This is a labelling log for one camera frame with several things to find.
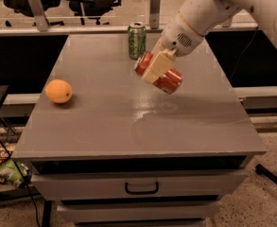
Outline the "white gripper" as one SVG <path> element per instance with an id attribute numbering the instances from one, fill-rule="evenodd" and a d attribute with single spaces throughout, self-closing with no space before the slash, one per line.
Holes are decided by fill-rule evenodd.
<path id="1" fill-rule="evenodd" d="M 161 38 L 151 50 L 151 60 L 142 80 L 149 84 L 154 83 L 174 67 L 176 56 L 181 57 L 190 54 L 202 43 L 203 39 L 204 37 L 192 28 L 183 15 L 178 12 L 166 24 Z"/>

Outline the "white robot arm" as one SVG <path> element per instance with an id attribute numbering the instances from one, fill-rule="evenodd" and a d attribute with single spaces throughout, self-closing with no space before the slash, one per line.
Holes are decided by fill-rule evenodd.
<path id="1" fill-rule="evenodd" d="M 176 58 L 190 54 L 212 28 L 242 9 L 277 49 L 277 0 L 185 0 L 151 52 L 137 62 L 146 68 L 142 80 L 154 83 L 174 67 Z"/>

